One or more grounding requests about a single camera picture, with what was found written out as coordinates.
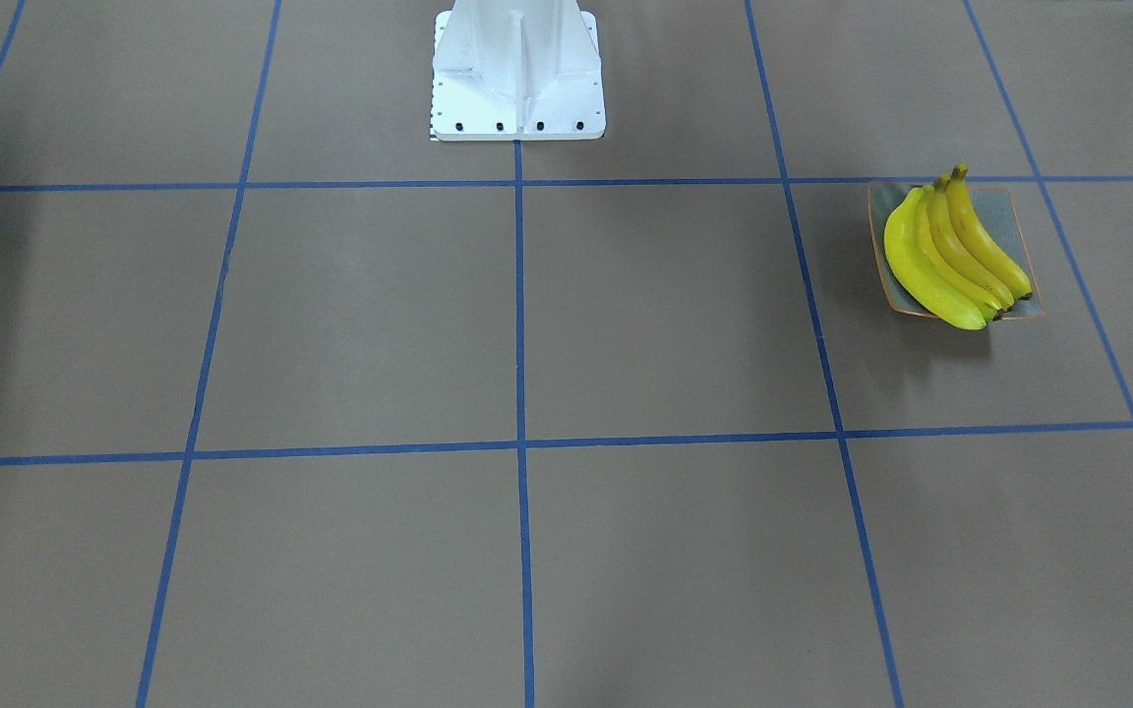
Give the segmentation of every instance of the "banana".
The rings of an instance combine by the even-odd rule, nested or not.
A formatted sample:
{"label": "banana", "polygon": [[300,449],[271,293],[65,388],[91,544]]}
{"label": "banana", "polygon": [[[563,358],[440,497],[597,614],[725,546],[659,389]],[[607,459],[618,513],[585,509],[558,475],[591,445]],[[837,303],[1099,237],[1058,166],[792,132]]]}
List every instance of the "banana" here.
{"label": "banana", "polygon": [[1003,305],[1004,309],[1012,308],[1012,304],[1016,299],[1012,296],[1008,287],[1004,285],[1003,281],[997,279],[994,273],[986,270],[985,265],[979,264],[970,251],[964,248],[959,238],[956,238],[956,229],[952,227],[951,214],[947,211],[947,182],[949,180],[949,176],[940,176],[938,180],[935,180],[935,191],[930,194],[927,201],[929,225],[932,230],[932,238],[935,238],[935,246],[938,248],[938,254],[944,259],[947,259],[951,267],[956,268],[959,274],[968,278],[977,283],[977,285],[986,288],[986,291],[993,295]]}
{"label": "banana", "polygon": [[930,313],[959,329],[979,331],[986,326],[977,305],[947,281],[938,278],[917,245],[918,210],[925,206],[926,191],[912,189],[885,221],[885,259],[900,285],[925,305]]}
{"label": "banana", "polygon": [[951,267],[947,261],[939,254],[938,248],[935,246],[931,227],[929,225],[929,210],[926,207],[926,202],[930,194],[935,191],[935,188],[926,185],[926,187],[921,188],[921,191],[925,193],[925,197],[921,198],[920,205],[917,206],[917,246],[920,247],[921,255],[929,261],[929,264],[935,268],[935,273],[938,273],[938,278],[947,281],[948,285],[954,287],[960,295],[968,297],[968,299],[977,305],[977,309],[980,310],[982,317],[987,319],[999,317],[999,309],[1003,309],[1003,302],[997,297],[990,295],[986,288],[977,285],[977,283],[959,274],[956,268]]}
{"label": "banana", "polygon": [[956,229],[956,236],[961,239],[964,248],[977,258],[977,262],[986,266],[994,273],[995,278],[1002,280],[1008,287],[1008,291],[1017,300],[1030,297],[1033,287],[1030,279],[1025,276],[1025,270],[1017,265],[1016,261],[1004,254],[998,242],[990,238],[990,233],[981,225],[981,220],[977,219],[973,210],[973,202],[968,196],[968,184],[964,176],[968,174],[968,165],[956,165],[952,170],[952,180],[947,185],[947,210],[951,212],[952,227]]}

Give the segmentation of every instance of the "square plate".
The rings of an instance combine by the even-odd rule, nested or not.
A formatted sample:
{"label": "square plate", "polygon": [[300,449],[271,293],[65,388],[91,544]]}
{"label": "square plate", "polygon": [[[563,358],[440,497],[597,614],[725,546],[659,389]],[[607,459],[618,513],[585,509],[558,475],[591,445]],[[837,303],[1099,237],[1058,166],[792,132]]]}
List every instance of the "square plate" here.
{"label": "square plate", "polygon": [[[889,219],[891,212],[903,202],[908,191],[913,187],[919,187],[919,185],[893,181],[868,184],[868,230],[872,234],[872,255],[876,256],[877,273],[880,273],[881,289],[885,291],[885,299],[891,302],[891,308],[905,315],[938,318],[898,284],[898,279],[894,278],[891,264],[887,264],[885,259],[885,250],[881,246],[885,221]],[[999,248],[1003,248],[1013,261],[1025,268],[1026,276],[1030,276],[1030,285],[1034,288],[1033,296],[1025,300],[1017,300],[1016,305],[1013,305],[1007,313],[1003,313],[999,319],[1003,322],[1003,319],[1043,317],[1047,310],[1043,309],[1042,296],[1039,295],[1039,282],[1034,279],[1030,250],[1026,249],[1025,239],[1021,236],[1021,224],[1017,220],[1016,207],[1012,205],[1012,194],[1007,189],[970,188],[970,197],[973,199],[973,210],[977,211],[981,225],[985,225],[990,232],[990,237],[995,238]]]}

